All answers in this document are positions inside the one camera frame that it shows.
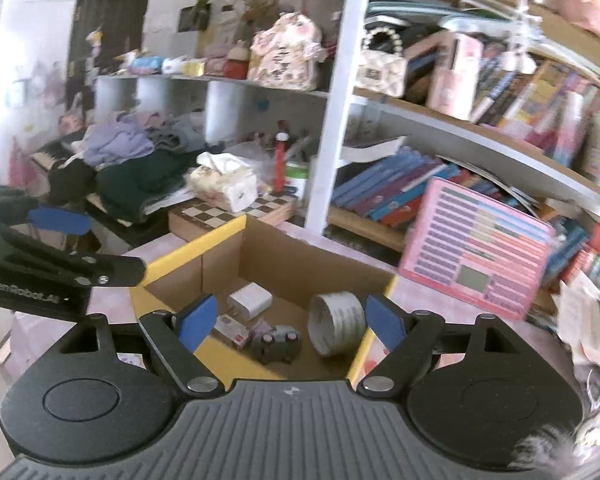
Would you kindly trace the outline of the pink floral ornament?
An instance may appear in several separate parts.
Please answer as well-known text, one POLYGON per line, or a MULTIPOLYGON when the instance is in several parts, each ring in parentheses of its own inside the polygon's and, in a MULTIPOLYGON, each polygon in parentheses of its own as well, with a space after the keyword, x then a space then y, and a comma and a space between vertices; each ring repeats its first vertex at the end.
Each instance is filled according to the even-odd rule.
POLYGON ((315 90, 317 65, 327 58, 322 38, 321 29, 304 14, 283 13, 254 36, 247 78, 264 88, 315 90))

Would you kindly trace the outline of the small pink white box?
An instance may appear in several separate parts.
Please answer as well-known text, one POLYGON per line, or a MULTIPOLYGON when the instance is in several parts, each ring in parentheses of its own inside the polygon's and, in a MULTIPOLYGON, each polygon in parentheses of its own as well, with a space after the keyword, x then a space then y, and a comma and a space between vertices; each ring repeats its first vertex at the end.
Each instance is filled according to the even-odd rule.
POLYGON ((235 349, 245 348, 250 339, 248 328, 227 314, 216 317, 213 333, 215 337, 235 349))

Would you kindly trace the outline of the stack of papers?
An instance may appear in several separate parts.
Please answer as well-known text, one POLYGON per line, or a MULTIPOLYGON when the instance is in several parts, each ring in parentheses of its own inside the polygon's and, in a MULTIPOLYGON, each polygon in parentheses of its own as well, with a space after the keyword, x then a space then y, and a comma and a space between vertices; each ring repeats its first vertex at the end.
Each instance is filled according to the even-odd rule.
POLYGON ((600 288, 582 271, 569 284, 560 283, 557 335, 575 366, 600 367, 600 288))

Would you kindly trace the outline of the tissue pack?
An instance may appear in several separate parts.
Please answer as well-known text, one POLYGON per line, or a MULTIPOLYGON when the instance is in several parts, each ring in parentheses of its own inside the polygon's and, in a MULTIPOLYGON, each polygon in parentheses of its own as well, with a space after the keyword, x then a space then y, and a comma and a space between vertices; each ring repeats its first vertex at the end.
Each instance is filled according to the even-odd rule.
POLYGON ((196 164, 186 174, 185 181, 203 202, 228 212, 239 212, 258 198, 258 176, 241 158, 203 152, 196 164))

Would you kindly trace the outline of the red marker pen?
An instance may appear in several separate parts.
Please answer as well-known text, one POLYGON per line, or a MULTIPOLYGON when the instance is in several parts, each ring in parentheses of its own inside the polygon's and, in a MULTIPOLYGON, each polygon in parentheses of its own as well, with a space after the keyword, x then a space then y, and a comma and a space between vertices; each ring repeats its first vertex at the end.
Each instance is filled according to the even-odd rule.
POLYGON ((289 134, 286 131, 279 131, 275 136, 275 153, 274 153, 274 181, 273 181, 273 194, 283 195, 285 187, 285 152, 286 143, 289 140, 289 134))

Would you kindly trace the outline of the clear tape roll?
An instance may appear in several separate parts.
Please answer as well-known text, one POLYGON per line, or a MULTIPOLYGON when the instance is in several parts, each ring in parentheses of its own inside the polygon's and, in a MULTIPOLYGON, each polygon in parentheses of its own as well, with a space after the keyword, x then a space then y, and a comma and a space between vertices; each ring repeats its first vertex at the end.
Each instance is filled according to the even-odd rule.
POLYGON ((306 323, 309 340, 322 358, 355 351, 366 331, 364 308, 352 292, 315 295, 306 323))

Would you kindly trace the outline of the white quilted pearl handbag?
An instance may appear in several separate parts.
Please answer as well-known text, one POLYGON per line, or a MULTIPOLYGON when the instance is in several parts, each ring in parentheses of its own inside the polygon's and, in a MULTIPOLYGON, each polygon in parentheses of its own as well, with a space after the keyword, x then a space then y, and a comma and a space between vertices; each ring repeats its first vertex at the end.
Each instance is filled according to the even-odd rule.
POLYGON ((403 51, 402 39, 393 28, 380 26, 366 32, 355 85, 384 96, 402 98, 407 72, 407 60, 403 51), (376 36, 385 36, 390 41, 392 51, 372 50, 370 46, 376 36))

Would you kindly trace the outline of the pink keyboard learning tablet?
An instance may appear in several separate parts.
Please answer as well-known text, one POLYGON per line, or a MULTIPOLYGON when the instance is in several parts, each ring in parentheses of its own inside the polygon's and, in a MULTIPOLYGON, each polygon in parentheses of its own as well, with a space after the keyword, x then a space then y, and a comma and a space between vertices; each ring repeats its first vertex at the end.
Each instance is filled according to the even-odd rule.
POLYGON ((542 220, 433 178, 399 272, 483 311, 521 320, 540 289, 554 236, 542 220))

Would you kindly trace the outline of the white bookshelf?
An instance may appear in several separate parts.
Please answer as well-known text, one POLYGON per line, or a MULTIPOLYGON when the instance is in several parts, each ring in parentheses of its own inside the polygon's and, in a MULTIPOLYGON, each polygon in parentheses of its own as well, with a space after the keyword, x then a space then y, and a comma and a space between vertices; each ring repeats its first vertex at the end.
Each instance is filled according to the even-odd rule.
MULTIPOLYGON (((461 162, 470 162, 505 183, 520 188, 533 197, 554 198, 568 204, 576 204, 593 220, 600 222, 600 186, 577 174, 553 159, 541 154, 538 148, 504 136, 496 130, 480 127, 470 122, 443 115, 384 94, 355 89, 353 73, 347 68, 358 67, 361 58, 363 18, 368 0, 344 0, 340 44, 336 54, 329 91, 300 92, 269 89, 246 80, 207 78, 206 130, 208 142, 215 144, 237 136, 237 126, 247 123, 246 95, 250 91, 275 91, 283 93, 291 101, 309 98, 322 99, 320 146, 315 163, 313 188, 309 190, 309 206, 306 213, 306 229, 322 234, 330 215, 328 207, 332 200, 337 166, 343 161, 343 144, 346 137, 352 106, 358 106, 361 114, 373 112, 399 117, 400 130, 406 142, 421 151, 433 151, 435 155, 449 155, 461 162)), ((131 105, 122 104, 122 90, 107 90, 106 84, 117 81, 134 81, 131 77, 99 76, 96 81, 94 118, 104 119, 113 112, 131 108, 136 104, 136 90, 132 91, 131 105)), ((295 102, 290 104, 292 112, 295 102)))

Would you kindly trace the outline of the pink box on shelf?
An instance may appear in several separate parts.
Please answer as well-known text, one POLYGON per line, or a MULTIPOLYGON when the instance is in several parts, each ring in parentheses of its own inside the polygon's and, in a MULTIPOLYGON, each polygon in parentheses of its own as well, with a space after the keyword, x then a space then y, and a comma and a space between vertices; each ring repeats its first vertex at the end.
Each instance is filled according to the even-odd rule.
POLYGON ((457 32, 438 32, 437 61, 426 107, 468 122, 474 104, 482 42, 457 32))

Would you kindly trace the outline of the black toy car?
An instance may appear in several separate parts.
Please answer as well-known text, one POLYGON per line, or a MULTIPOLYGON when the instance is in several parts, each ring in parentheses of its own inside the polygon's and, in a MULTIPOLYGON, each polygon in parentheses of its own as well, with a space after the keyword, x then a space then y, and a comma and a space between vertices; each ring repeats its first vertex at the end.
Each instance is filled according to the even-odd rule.
POLYGON ((261 364, 290 364, 300 356, 301 335, 291 326, 279 325, 251 339, 251 355, 261 364))

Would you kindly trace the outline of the wooden chessboard box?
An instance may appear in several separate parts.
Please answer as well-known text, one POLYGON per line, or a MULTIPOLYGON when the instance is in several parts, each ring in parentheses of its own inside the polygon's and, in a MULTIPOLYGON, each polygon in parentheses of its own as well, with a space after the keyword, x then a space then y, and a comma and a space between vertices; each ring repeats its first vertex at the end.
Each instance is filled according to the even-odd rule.
POLYGON ((169 230, 182 240, 191 242, 240 216, 248 216, 271 226, 277 226, 294 215, 296 205, 295 197, 265 194, 245 210, 230 212, 199 198, 193 198, 169 210, 169 230))

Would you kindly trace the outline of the white charger in box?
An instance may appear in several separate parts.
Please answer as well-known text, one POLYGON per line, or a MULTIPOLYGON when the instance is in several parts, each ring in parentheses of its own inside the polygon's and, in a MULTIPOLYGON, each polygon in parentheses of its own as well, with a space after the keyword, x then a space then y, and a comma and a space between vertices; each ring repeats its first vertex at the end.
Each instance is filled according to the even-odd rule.
POLYGON ((251 321, 272 306, 273 295, 255 282, 232 292, 227 297, 227 307, 244 321, 251 321))

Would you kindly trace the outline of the yellow cardboard box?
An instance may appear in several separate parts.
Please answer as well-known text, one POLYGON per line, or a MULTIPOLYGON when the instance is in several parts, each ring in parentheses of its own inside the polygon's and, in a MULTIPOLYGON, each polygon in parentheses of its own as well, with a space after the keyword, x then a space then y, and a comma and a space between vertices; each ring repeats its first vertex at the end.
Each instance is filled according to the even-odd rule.
MULTIPOLYGON (((226 312, 231 292, 255 282, 270 292, 265 311, 272 325, 306 330, 311 299, 330 292, 390 295, 396 278, 357 252, 326 238, 312 238, 298 226, 277 229, 254 219, 237 219, 149 263, 143 283, 130 291, 137 316, 155 310, 178 312, 204 294, 226 312)), ((357 384, 386 355, 373 332, 343 356, 322 358, 309 341, 290 364, 262 365, 219 337, 210 335, 194 355, 224 386, 238 378, 317 380, 348 378, 357 384)))

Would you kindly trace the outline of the pile of clothes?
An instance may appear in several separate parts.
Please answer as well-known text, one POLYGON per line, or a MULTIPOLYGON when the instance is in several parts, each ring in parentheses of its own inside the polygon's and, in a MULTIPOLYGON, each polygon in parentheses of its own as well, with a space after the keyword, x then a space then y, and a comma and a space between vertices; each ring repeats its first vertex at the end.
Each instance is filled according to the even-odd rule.
POLYGON ((65 206, 96 195, 110 217, 143 223, 185 191, 186 172, 207 148, 201 110, 166 119, 120 112, 44 148, 53 159, 47 199, 65 206))

